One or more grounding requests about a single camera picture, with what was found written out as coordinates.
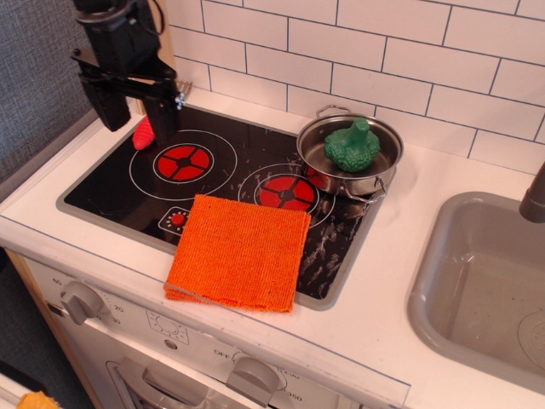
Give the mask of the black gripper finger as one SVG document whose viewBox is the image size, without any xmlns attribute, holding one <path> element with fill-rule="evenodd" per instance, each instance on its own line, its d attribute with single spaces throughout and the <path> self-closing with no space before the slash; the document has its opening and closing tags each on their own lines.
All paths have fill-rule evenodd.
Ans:
<svg viewBox="0 0 545 409">
<path fill-rule="evenodd" d="M 158 145 L 166 145 L 178 130 L 178 110 L 172 100 L 146 98 L 144 107 Z"/>
<path fill-rule="evenodd" d="M 116 131 L 130 120 L 130 113 L 125 96 L 115 90 L 108 82 L 91 82 L 81 79 L 83 90 L 102 123 Z"/>
</svg>

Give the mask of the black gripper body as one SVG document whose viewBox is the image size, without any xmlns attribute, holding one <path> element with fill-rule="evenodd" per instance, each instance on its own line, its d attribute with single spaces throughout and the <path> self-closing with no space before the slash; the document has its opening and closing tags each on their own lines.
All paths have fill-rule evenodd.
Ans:
<svg viewBox="0 0 545 409">
<path fill-rule="evenodd" d="M 172 100 L 180 110 L 173 69 L 158 58 L 161 45 L 150 10 L 76 10 L 90 46 L 71 58 L 80 78 L 108 82 L 125 97 Z"/>
</svg>

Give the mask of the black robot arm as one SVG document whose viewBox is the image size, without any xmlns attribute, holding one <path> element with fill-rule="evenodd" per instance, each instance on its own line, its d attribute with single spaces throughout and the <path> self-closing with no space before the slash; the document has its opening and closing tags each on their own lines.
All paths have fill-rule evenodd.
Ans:
<svg viewBox="0 0 545 409">
<path fill-rule="evenodd" d="M 111 131 L 130 120 L 127 99 L 141 101 L 156 141 L 166 144 L 179 128 L 183 97 L 175 70 L 159 58 L 164 12 L 148 1 L 76 1 L 74 17 L 90 46 L 74 49 L 84 93 Z"/>
</svg>

